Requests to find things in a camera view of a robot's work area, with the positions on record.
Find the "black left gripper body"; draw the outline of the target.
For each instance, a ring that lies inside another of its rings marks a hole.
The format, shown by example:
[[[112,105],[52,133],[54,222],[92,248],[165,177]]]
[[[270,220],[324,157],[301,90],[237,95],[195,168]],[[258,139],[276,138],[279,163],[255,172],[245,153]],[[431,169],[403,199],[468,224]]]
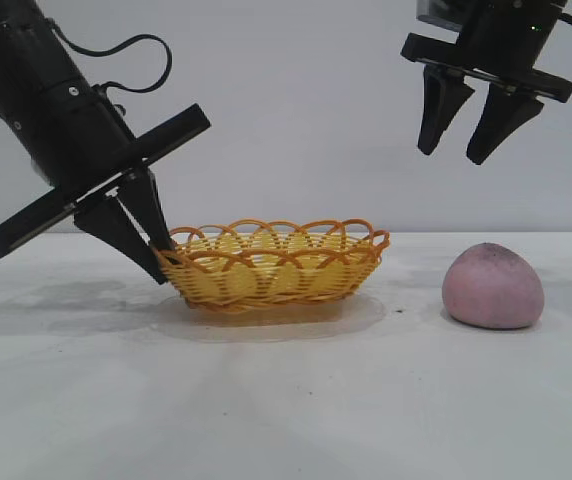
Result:
[[[154,252],[149,236],[119,200],[118,189],[128,173],[150,169],[211,125],[193,104],[136,137],[116,107],[81,82],[48,88],[1,82],[0,118],[52,187],[0,224],[0,258],[104,196],[120,202]]]

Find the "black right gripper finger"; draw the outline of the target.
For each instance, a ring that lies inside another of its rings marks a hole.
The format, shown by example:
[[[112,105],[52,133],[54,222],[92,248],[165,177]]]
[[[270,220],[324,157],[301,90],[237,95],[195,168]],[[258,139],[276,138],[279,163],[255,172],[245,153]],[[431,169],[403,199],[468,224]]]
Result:
[[[418,148],[431,155],[452,120],[475,93],[458,71],[438,65],[426,65],[423,70],[424,107],[418,137]]]
[[[482,115],[467,146],[467,158],[474,164],[483,164],[513,132],[538,116],[543,107],[533,95],[510,93],[491,84]]]

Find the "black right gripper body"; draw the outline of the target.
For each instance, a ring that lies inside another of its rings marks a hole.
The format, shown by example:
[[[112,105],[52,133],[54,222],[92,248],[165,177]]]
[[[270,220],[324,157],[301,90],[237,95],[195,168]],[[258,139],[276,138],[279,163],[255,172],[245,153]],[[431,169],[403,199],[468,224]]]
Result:
[[[401,55],[565,103],[572,82],[535,68],[565,6],[564,1],[419,1],[418,20],[458,37],[448,43],[410,33]]]

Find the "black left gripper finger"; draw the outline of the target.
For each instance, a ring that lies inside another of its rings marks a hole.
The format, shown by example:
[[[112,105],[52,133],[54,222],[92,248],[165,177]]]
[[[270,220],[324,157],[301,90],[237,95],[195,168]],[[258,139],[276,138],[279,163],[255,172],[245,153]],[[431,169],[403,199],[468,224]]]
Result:
[[[137,169],[128,173],[117,196],[157,250],[174,249],[162,212],[155,176],[150,169]]]
[[[144,242],[115,197],[104,196],[80,209],[74,214],[73,223],[78,229],[128,257],[159,285],[167,282],[155,254]]]

